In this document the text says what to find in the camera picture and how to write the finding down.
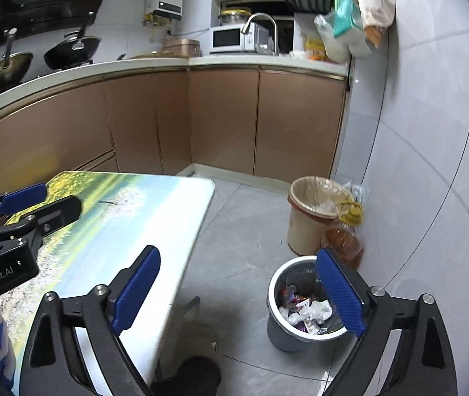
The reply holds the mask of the black wok pan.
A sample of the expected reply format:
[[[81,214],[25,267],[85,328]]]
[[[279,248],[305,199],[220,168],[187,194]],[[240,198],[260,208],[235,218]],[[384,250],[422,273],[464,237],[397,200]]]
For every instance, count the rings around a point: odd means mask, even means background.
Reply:
[[[93,57],[102,41],[99,37],[87,34],[88,26],[95,18],[94,12],[88,12],[84,24],[78,31],[66,34],[64,40],[44,54],[48,68],[53,71],[63,71],[85,63],[93,63]]]

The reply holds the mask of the brown kitchen cabinets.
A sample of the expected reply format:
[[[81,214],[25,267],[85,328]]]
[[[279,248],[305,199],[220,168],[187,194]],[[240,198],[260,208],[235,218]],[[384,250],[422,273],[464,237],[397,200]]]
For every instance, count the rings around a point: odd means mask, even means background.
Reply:
[[[278,56],[96,63],[0,94],[0,191],[68,170],[191,174],[286,189],[330,177],[348,69]]]

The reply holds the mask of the white microwave oven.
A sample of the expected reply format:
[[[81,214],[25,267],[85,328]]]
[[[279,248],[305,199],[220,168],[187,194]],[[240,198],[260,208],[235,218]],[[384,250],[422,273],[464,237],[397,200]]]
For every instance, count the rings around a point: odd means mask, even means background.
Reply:
[[[244,53],[240,51],[243,24],[218,26],[211,29],[210,52],[212,54]]]

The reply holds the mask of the grey trash bucket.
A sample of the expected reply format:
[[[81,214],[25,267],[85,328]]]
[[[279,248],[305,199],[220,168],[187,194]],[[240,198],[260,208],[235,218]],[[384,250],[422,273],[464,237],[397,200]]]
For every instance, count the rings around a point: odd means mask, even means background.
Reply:
[[[315,256],[299,256],[280,266],[270,279],[267,333],[272,345],[284,352],[299,352],[347,333],[315,265]]]

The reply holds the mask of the beige lined trash bin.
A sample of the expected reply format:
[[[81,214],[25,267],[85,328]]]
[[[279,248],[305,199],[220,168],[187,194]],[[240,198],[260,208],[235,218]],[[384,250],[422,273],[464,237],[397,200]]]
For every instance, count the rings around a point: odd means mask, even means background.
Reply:
[[[291,207],[287,244],[299,256],[311,256],[328,243],[326,231],[339,219],[352,194],[336,181],[305,176],[293,181],[288,193]]]

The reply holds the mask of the cooking oil bottle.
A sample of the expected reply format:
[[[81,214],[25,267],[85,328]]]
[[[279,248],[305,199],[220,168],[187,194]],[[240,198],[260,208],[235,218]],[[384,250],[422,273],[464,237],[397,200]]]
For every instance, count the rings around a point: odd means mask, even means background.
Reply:
[[[363,221],[362,205],[353,200],[344,201],[339,205],[338,218],[325,232],[329,246],[352,269],[358,269],[364,253],[364,244],[359,233]]]

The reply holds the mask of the hanging bags on wall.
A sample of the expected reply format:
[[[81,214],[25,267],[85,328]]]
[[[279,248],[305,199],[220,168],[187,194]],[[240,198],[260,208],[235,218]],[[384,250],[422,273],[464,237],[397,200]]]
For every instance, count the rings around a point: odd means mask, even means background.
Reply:
[[[381,45],[396,17],[396,0],[338,0],[327,15],[316,15],[327,58],[346,63],[350,57],[367,57]]]

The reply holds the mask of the brown round box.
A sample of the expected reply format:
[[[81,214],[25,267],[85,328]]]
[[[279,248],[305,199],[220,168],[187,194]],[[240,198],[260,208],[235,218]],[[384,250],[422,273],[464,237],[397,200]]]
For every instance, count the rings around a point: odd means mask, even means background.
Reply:
[[[195,39],[167,39],[163,42],[162,50],[176,56],[201,56],[200,42]]]

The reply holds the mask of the glass jar on microwave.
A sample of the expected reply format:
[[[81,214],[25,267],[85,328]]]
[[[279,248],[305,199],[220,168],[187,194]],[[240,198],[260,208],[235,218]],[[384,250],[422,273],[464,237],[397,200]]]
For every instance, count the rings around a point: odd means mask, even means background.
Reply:
[[[222,9],[217,16],[219,26],[232,24],[244,24],[252,15],[252,11],[246,7],[230,7]]]

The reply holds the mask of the chrome sink faucet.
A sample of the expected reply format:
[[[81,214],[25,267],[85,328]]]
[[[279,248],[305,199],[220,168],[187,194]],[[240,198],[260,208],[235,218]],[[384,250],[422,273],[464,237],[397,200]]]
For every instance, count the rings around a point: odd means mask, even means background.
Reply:
[[[272,31],[259,24],[260,20],[269,21]],[[240,51],[245,53],[257,53],[278,55],[277,25],[276,21],[265,13],[251,15],[240,30]]]

